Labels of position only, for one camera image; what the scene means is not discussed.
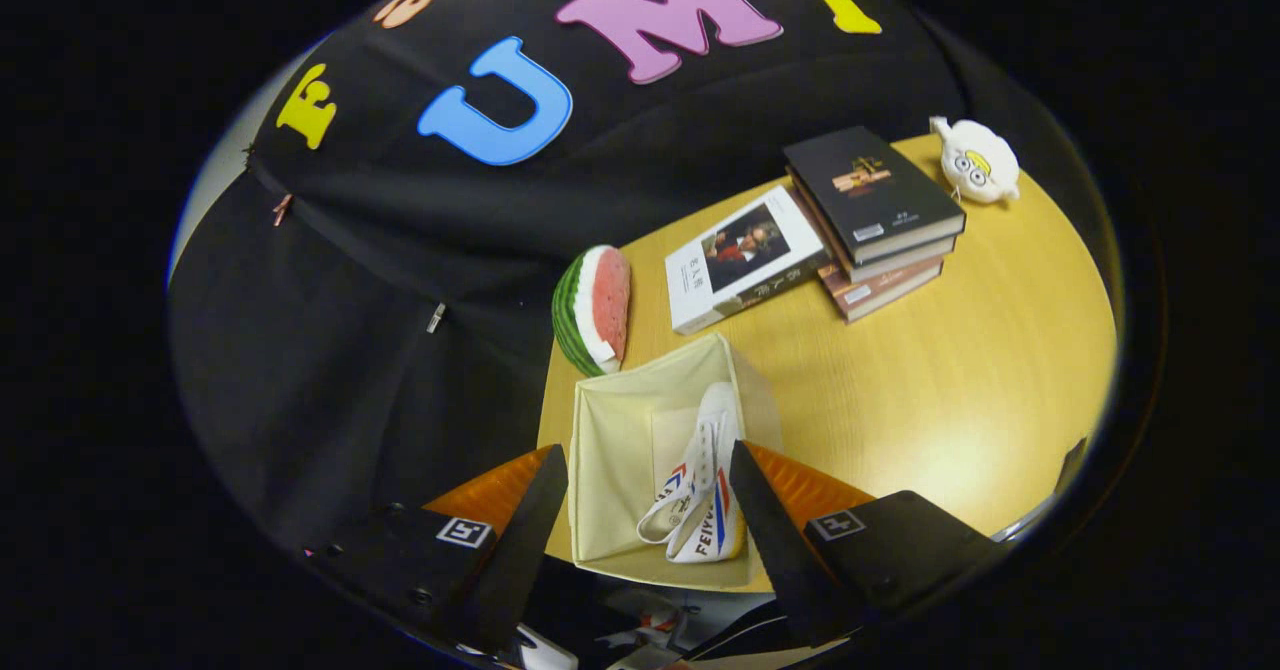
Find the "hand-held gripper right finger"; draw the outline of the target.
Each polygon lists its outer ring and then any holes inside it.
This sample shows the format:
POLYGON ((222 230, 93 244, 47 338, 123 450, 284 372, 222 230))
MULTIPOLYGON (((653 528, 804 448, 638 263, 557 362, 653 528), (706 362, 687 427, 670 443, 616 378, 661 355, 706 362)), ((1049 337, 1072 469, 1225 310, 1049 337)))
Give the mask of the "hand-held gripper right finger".
POLYGON ((810 646, 900 623, 1006 556, 924 496, 873 497, 753 442, 730 486, 792 635, 810 646))

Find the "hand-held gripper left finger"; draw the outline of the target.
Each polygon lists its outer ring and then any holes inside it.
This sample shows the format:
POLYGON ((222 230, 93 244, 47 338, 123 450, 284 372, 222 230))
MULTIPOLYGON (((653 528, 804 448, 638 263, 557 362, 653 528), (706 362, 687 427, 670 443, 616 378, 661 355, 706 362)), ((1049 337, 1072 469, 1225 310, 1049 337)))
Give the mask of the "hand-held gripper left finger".
POLYGON ((548 445, 428 503, 346 523, 305 562, 417 641, 499 655, 515 642, 567 487, 564 450, 548 445))

